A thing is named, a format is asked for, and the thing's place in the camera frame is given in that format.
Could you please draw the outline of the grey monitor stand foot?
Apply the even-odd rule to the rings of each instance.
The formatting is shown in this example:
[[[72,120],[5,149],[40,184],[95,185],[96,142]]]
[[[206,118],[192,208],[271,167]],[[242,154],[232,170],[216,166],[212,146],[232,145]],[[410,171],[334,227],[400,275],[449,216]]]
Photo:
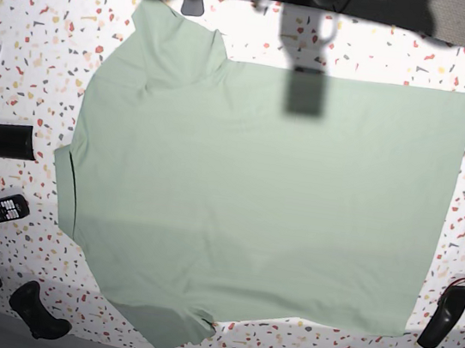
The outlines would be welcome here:
[[[185,16],[200,17],[204,15],[204,0],[184,0],[181,13]]]

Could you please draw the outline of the black game controller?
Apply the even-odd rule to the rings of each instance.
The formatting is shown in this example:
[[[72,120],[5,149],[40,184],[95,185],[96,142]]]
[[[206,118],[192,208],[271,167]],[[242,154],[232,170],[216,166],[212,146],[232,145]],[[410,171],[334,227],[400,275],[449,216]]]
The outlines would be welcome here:
[[[25,322],[34,339],[60,339],[71,330],[71,324],[59,319],[44,307],[40,301],[40,284],[28,281],[13,292],[9,298],[10,308]]]

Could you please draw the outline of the light green T-shirt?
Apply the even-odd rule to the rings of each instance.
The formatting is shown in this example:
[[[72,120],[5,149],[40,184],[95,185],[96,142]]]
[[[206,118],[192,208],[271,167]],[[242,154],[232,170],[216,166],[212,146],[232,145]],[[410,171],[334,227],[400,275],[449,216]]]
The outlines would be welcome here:
[[[465,150],[465,93],[233,61],[161,0],[55,152],[58,223],[155,348],[302,317],[400,336]]]

